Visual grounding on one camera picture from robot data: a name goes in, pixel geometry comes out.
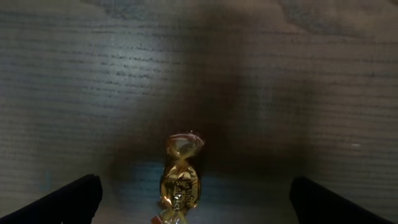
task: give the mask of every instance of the wooden table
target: wooden table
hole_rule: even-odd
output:
[[[190,223],[297,223],[298,175],[398,222],[395,3],[1,1],[0,216],[94,173],[94,223],[148,223],[196,129]]]

